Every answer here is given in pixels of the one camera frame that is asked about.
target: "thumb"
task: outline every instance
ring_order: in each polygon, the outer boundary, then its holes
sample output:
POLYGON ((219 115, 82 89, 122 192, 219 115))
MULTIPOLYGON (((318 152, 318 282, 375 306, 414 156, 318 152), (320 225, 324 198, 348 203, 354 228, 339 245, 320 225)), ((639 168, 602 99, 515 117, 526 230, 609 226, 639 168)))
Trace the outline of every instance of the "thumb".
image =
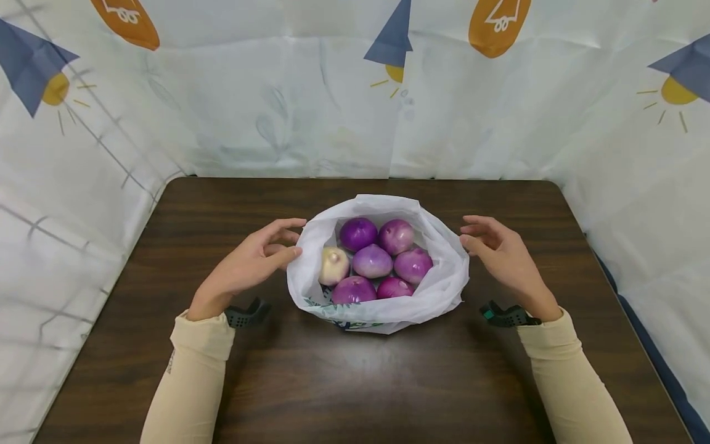
POLYGON ((301 253, 303 253, 301 247, 288 247, 267 257, 266 261, 273 271, 276 271, 278 268, 285 269, 286 266, 299 257, 301 253))
POLYGON ((466 251, 468 251, 471 256, 479 256, 481 257, 481 259, 485 260, 493 253, 493 250, 490 249, 488 245, 484 244, 483 241, 481 241, 477 237, 469 236, 468 234, 462 234, 460 239, 461 245, 464 246, 466 251))

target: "wrist strap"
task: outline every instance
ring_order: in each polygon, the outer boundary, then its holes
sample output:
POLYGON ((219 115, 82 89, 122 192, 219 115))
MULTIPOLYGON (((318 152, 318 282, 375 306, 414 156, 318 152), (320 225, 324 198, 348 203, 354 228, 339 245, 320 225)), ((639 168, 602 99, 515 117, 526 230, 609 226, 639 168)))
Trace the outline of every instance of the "wrist strap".
POLYGON ((270 310, 271 304, 259 298, 254 298, 254 301, 246 310, 230 305, 224 311, 224 314, 229 327, 238 328, 261 324, 270 310))
POLYGON ((528 312, 519 305, 513 305, 503 310, 497 303, 490 300, 480 309, 488 324, 494 327, 517 327, 519 325, 540 325, 542 321, 528 316, 528 312))

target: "peeled onion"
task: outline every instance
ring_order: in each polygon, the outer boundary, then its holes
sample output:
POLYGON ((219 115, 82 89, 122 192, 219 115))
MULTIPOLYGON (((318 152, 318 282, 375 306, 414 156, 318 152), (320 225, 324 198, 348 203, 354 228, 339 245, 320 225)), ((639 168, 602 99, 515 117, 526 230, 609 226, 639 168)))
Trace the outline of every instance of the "peeled onion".
POLYGON ((337 285, 350 274, 350 260, 340 248, 325 247, 321 260, 318 282, 325 286, 337 285))
POLYGON ((377 288, 377 299, 398 298, 400 296, 411 296, 414 294, 414 287, 404 279, 384 278, 377 288))
POLYGON ((405 251, 395 259, 397 276, 414 285, 418 285, 433 266, 431 256, 421 248, 405 251))
POLYGON ((378 235, 380 247, 392 256, 397 256, 412 248, 414 228, 402 219, 392 219, 380 228, 378 235))
POLYGON ((333 304, 352 304, 377 299, 375 287, 362 276, 345 278, 335 287, 331 295, 333 304))
POLYGON ((340 243, 350 251, 360 251, 377 240, 377 226, 370 219, 355 217, 340 229, 340 243))
POLYGON ((381 278, 392 271, 392 258, 382 248, 370 244, 353 256, 353 270, 365 278, 381 278))

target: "tabletop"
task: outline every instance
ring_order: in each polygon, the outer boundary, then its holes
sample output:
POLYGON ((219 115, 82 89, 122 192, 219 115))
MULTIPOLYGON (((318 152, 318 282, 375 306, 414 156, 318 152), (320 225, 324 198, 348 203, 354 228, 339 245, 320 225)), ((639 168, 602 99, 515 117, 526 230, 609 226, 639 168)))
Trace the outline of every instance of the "tabletop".
MULTIPOLYGON (((137 443, 174 318, 220 259, 283 217, 357 194, 410 197, 455 232, 467 214, 519 232, 574 320, 638 443, 688 435, 559 188, 544 181, 181 178, 160 199, 36 438, 137 443)), ((478 309, 512 298, 472 259, 463 303, 392 335, 343 332, 298 309, 284 273, 239 295, 273 309, 237 331, 215 443, 554 441, 514 330, 478 309)))

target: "forearm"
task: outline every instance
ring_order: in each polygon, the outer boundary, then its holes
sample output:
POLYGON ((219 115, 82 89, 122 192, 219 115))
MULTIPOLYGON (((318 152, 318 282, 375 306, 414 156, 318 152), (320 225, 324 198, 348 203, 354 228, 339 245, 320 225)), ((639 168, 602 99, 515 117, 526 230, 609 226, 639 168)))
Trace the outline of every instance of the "forearm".
POLYGON ((567 312, 519 327, 532 374, 558 443, 630 443, 626 424, 589 364, 567 312))
POLYGON ((211 443, 234 329, 224 315, 175 320, 174 351, 148 410, 142 444, 211 443))

